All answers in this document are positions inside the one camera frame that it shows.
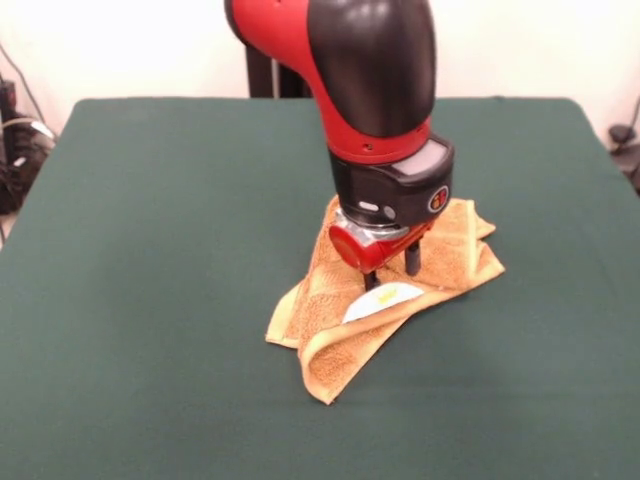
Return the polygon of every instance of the orange towel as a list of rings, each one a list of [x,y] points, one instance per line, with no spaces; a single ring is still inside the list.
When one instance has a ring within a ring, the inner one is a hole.
[[[296,349],[311,395],[329,405],[376,351],[412,315],[488,282],[505,267],[482,241],[496,227],[480,218],[472,200],[452,199],[421,240],[422,269],[404,272],[404,255],[378,270],[382,284],[404,282],[423,294],[359,320],[342,323],[365,293],[362,275],[334,250],[328,227],[338,206],[327,207],[306,277],[278,303],[266,340]]]

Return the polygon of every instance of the yellow label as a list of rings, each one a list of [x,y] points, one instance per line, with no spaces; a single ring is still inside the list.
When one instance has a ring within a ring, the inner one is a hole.
[[[386,288],[381,292],[376,294],[376,298],[378,299],[378,303],[380,305],[386,305],[398,294],[398,288],[395,286]]]

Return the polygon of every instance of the black cable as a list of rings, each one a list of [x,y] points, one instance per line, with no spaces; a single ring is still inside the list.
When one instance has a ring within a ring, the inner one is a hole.
[[[44,121],[44,115],[42,114],[42,110],[40,110],[40,105],[38,105],[38,102],[36,102],[36,99],[34,98],[33,93],[31,93],[31,89],[29,88],[29,84],[27,83],[27,80],[24,78],[22,70],[20,70],[18,66],[14,63],[14,61],[11,59],[7,51],[2,46],[2,43],[0,43],[0,52],[2,53],[4,58],[7,59],[7,62],[9,62],[9,65],[11,65],[11,67],[16,71],[16,73],[20,77],[20,80],[22,81],[22,85],[24,86],[24,89],[27,91],[27,95],[29,95],[29,99],[31,100],[31,103],[33,103],[33,106],[38,112],[38,116],[40,117],[39,120],[42,123],[46,124],[46,122]]]

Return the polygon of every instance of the red robot link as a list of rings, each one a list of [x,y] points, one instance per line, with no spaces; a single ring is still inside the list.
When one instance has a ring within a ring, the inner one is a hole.
[[[235,35],[307,82],[340,207],[329,230],[364,275],[419,241],[451,198],[454,148],[431,130],[436,52],[428,0],[225,0]]]

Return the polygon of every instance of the green tablecloth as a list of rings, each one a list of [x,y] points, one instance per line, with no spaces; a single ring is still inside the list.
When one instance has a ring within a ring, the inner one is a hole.
[[[81,102],[0,253],[1,477],[636,480],[631,186],[569,101],[434,113],[507,272],[326,407],[264,341],[333,195],[315,105]]]

